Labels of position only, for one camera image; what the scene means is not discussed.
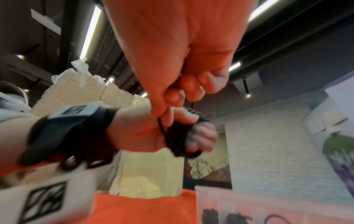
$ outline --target clear plastic bin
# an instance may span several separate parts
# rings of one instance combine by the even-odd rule
[[[354,207],[196,186],[197,224],[353,224]]]

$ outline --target human hand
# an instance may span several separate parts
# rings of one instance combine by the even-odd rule
[[[227,84],[233,54],[257,0],[104,0],[129,64],[148,93],[151,115]]]
[[[157,119],[149,115],[150,105],[134,106],[118,110],[112,123],[107,128],[107,135],[113,145],[132,152],[156,152],[166,147],[166,140],[161,133]],[[199,115],[187,109],[173,108],[174,121],[182,124],[195,124]],[[209,122],[198,123],[188,133],[187,152],[212,151],[218,141],[215,126]]]

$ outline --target orange table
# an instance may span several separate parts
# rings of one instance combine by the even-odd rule
[[[98,194],[95,212],[81,224],[196,224],[196,192],[179,197],[132,199]]]

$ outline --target brick wall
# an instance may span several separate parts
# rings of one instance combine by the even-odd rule
[[[354,204],[302,119],[321,93],[233,114],[224,122],[232,186],[241,192]]]

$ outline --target bundle of black cord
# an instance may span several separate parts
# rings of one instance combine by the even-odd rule
[[[187,110],[191,113],[199,115],[199,119],[197,123],[210,122],[204,119],[203,117],[201,117],[200,113],[198,113],[197,111],[193,109],[187,109]],[[176,157],[182,156],[191,159],[191,158],[196,158],[202,154],[202,151],[200,150],[197,150],[193,153],[187,152],[186,150],[186,145],[185,145],[186,138],[188,133],[192,130],[193,125],[186,125],[175,121],[173,122],[172,126],[170,126],[167,129],[166,132],[161,123],[161,119],[158,118],[157,121],[159,123],[159,128],[162,134],[165,136],[167,148],[169,148]]]

